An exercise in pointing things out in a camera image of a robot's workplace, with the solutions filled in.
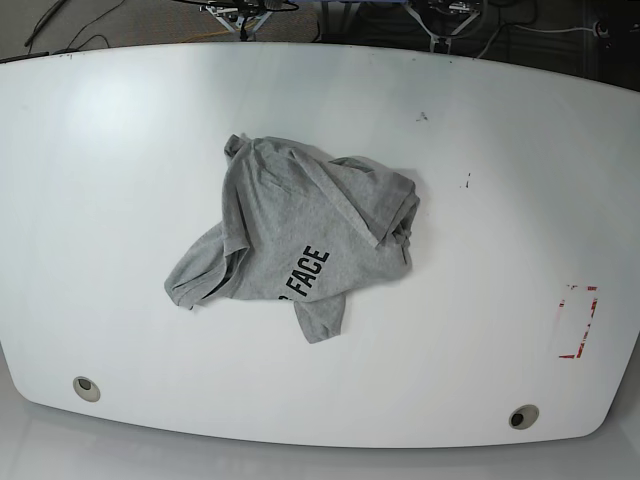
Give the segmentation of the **grey t-shirt with black lettering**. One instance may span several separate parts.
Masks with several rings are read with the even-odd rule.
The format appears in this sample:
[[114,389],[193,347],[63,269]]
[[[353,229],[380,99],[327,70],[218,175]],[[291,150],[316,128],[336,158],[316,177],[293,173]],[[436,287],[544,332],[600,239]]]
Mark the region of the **grey t-shirt with black lettering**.
[[311,344],[338,336],[350,291],[404,277],[415,183],[368,160],[325,160],[276,138],[228,139],[221,221],[164,283],[190,309],[218,298],[284,300]]

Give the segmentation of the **red tape rectangle marking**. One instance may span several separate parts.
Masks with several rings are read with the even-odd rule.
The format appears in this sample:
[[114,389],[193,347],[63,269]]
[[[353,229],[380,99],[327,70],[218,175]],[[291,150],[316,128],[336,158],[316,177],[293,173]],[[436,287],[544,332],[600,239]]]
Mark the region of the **red tape rectangle marking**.
[[559,359],[582,356],[598,304],[596,286],[568,285],[558,307],[553,354]]

